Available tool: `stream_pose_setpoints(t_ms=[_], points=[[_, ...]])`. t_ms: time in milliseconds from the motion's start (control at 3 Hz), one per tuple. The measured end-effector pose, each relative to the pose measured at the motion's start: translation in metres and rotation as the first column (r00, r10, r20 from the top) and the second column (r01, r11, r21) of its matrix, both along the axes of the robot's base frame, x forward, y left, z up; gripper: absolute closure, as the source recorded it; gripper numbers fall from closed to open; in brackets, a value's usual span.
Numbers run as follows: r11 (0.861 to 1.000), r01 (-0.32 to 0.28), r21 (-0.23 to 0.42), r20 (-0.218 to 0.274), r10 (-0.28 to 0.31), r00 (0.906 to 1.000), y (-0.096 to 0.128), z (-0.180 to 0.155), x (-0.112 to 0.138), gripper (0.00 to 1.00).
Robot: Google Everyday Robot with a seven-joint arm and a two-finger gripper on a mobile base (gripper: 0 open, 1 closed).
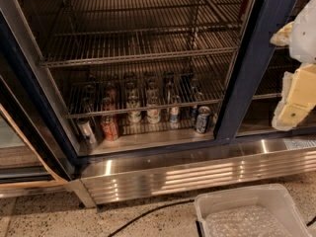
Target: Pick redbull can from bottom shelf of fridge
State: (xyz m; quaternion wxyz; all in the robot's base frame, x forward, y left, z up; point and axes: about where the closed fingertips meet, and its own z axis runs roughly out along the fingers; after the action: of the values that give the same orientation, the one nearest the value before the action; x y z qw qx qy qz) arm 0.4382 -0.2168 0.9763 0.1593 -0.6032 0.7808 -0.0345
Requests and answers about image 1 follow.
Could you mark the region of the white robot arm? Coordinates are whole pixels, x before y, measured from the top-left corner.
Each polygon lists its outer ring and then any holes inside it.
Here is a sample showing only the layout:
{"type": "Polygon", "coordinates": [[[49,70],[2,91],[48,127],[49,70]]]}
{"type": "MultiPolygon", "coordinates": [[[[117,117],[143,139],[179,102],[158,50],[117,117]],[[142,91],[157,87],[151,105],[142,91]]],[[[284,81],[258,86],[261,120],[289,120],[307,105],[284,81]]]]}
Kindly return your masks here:
{"type": "Polygon", "coordinates": [[[295,20],[270,39],[276,46],[288,46],[291,58],[300,62],[282,78],[281,100],[274,111],[272,127],[288,131],[297,127],[316,107],[316,0],[310,0],[295,20]]]}

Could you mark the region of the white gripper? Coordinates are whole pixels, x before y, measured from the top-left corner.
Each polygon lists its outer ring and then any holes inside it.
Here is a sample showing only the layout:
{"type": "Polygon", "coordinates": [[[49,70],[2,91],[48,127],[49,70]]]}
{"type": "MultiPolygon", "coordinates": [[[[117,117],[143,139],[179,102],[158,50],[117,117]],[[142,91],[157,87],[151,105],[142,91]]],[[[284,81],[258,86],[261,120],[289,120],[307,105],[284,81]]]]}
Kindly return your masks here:
{"type": "MultiPolygon", "coordinates": [[[[290,44],[293,22],[279,29],[270,39],[276,46],[290,44]]],[[[303,63],[294,73],[285,71],[281,100],[274,111],[272,127],[288,131],[297,127],[316,107],[316,65],[303,63]]]]}

